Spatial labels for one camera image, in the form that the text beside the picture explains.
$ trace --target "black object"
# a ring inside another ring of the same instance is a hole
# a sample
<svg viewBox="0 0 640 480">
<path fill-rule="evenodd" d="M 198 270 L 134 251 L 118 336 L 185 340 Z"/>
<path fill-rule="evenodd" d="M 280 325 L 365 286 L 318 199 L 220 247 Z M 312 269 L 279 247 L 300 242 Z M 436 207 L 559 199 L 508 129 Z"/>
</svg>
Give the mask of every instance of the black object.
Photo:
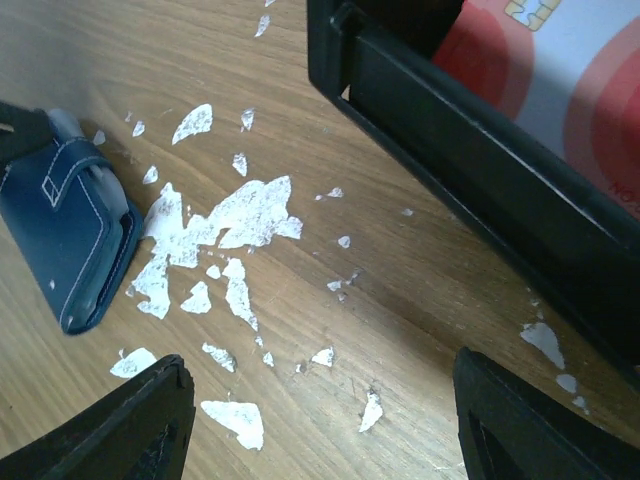
<svg viewBox="0 0 640 480">
<path fill-rule="evenodd" d="M 0 175 L 11 160 L 42 150 L 52 141 L 46 112 L 0 102 Z"/>
<path fill-rule="evenodd" d="M 307 0 L 311 83 L 640 389 L 640 222 L 429 62 L 460 0 L 424 0 L 423 35 L 382 3 Z"/>
<path fill-rule="evenodd" d="M 486 356 L 453 371 L 469 480 L 637 480 L 640 451 L 593 426 Z"/>
<path fill-rule="evenodd" d="M 178 480 L 191 438 L 193 398 L 182 358 L 168 355 L 0 460 L 0 478 Z"/>
</svg>

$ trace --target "black plastic bin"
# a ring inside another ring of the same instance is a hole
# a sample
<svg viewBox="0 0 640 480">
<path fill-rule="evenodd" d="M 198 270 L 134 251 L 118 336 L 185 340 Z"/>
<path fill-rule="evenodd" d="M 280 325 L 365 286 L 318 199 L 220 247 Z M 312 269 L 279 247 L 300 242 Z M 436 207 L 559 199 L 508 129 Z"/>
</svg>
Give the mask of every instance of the black plastic bin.
<svg viewBox="0 0 640 480">
<path fill-rule="evenodd" d="M 429 61 L 461 1 L 307 6 L 312 84 L 640 389 L 640 222 Z"/>
</svg>

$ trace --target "wooden table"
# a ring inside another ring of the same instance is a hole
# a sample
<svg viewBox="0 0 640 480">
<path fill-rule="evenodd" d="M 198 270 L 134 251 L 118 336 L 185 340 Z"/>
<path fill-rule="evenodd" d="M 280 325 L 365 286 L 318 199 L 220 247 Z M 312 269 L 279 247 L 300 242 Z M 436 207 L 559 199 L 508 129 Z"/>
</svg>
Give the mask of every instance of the wooden table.
<svg viewBox="0 0 640 480">
<path fill-rule="evenodd" d="M 271 24 L 254 37 L 261 16 Z M 0 228 L 0 455 L 38 438 L 124 380 L 110 368 L 139 347 L 179 353 L 196 382 L 198 412 L 184 478 L 451 478 L 466 476 L 457 441 L 451 371 L 466 345 L 488 354 L 553 398 L 576 395 L 556 376 L 575 376 L 591 422 L 640 446 L 638 396 L 474 234 L 309 85 L 305 6 L 300 0 L 8 0 L 0 17 L 0 98 L 67 108 L 101 146 L 146 213 L 171 182 L 185 210 L 208 215 L 247 181 L 288 175 L 288 212 L 304 222 L 300 240 L 203 249 L 197 268 L 170 266 L 164 320 L 140 312 L 125 290 L 150 259 L 140 243 L 103 323 L 67 338 L 6 228 Z M 176 126 L 210 103 L 213 128 L 172 146 Z M 250 131 L 242 112 L 255 108 Z M 125 122 L 132 112 L 131 122 Z M 142 120 L 146 131 L 132 137 Z M 243 178 L 235 153 L 249 159 Z M 159 181 L 142 184 L 151 165 Z M 342 198 L 323 198 L 334 187 Z M 413 215 L 403 214 L 405 209 Z M 337 240 L 348 235 L 351 246 Z M 254 332 L 225 302 L 226 279 L 205 270 L 244 262 Z M 360 275 L 338 298 L 327 283 Z M 198 281 L 213 308 L 180 308 Z M 544 317 L 559 340 L 561 372 L 520 337 Z M 229 373 L 204 342 L 236 357 Z M 333 346 L 328 368 L 305 364 Z M 269 351 L 275 367 L 263 363 Z M 366 392 L 384 416 L 359 433 Z M 205 400 L 251 402 L 264 423 L 264 448 L 247 450 L 199 407 Z"/>
</svg>

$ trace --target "blue leather pouch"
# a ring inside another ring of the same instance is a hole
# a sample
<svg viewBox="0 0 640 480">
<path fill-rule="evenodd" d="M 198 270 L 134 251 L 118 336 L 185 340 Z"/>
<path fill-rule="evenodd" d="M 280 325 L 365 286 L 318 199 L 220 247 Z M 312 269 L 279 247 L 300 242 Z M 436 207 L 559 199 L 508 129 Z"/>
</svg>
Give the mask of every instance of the blue leather pouch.
<svg viewBox="0 0 640 480">
<path fill-rule="evenodd" d="M 43 113 L 22 111 L 16 140 L 5 133 L 0 141 L 0 214 L 60 327 L 74 335 L 102 320 L 133 257 L 142 217 L 79 126 L 69 129 L 53 115 L 43 124 Z M 11 118 L 4 123 L 11 128 Z M 24 139 L 25 125 L 39 142 L 35 149 Z M 118 207 L 107 187 L 119 189 Z"/>
</svg>

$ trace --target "wood grain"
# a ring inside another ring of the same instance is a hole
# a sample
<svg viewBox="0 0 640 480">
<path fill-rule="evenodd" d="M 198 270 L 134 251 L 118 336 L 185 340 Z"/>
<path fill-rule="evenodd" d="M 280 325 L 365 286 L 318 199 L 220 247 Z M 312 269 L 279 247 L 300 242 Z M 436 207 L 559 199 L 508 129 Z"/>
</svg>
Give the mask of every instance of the wood grain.
<svg viewBox="0 0 640 480">
<path fill-rule="evenodd" d="M 271 26 L 254 38 L 265 13 Z M 300 241 L 276 237 L 254 254 L 233 252 L 246 265 L 274 369 L 229 311 L 224 283 L 205 277 L 217 257 L 203 253 L 196 269 L 170 267 L 171 310 L 159 321 L 136 309 L 141 297 L 124 295 L 149 259 L 153 241 L 142 241 L 103 323 L 67 338 L 2 226 L 0 455 L 120 385 L 109 374 L 118 350 L 141 346 L 185 358 L 198 405 L 231 398 L 261 409 L 261 452 L 243 449 L 198 409 L 186 479 L 465 478 L 451 381 L 464 345 L 571 406 L 573 396 L 555 383 L 558 369 L 519 336 L 524 323 L 537 321 L 535 293 L 311 88 L 305 26 L 300 0 L 267 9 L 260 0 L 4 3 L 0 98 L 67 108 L 90 134 L 99 125 L 104 151 L 142 211 L 172 182 L 193 213 L 207 214 L 246 181 L 231 168 L 233 154 L 243 151 L 248 178 L 291 176 L 289 212 L 305 225 Z M 214 108 L 212 132 L 172 147 L 175 127 L 205 102 Z M 256 109 L 255 124 L 241 134 L 248 107 Z M 124 121 L 128 111 L 133 123 Z M 137 120 L 146 132 L 132 138 Z M 143 186 L 152 164 L 160 181 Z M 314 200 L 335 186 L 344 198 Z M 403 216 L 405 208 L 414 215 Z M 337 245 L 342 235 L 351 236 L 351 248 Z M 341 303 L 326 283 L 357 268 L 363 273 Z M 179 305 L 199 280 L 209 285 L 214 308 L 187 314 Z M 551 309 L 540 308 L 566 372 L 578 378 L 587 418 L 640 446 L 637 394 Z M 232 351 L 238 372 L 204 354 L 205 341 Z M 294 373 L 329 345 L 333 368 Z M 385 415 L 359 434 L 372 386 Z"/>
</svg>

